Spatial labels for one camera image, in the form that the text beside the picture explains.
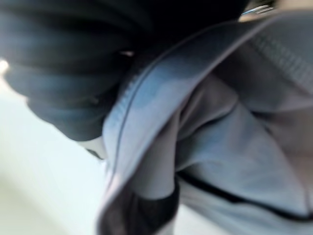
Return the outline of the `black cloth right robot hand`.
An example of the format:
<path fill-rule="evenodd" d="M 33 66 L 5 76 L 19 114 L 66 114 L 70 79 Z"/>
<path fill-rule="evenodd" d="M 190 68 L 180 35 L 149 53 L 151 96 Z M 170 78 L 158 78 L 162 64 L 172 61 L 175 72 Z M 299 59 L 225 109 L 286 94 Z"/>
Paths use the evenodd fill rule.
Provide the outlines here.
<path fill-rule="evenodd" d="M 151 80 L 125 74 L 205 27 L 236 20 L 246 0 L 3 0 L 6 81 L 68 138 L 100 143 L 110 160 L 173 161 L 207 149 L 271 156 L 275 144 L 237 95 L 189 65 Z"/>

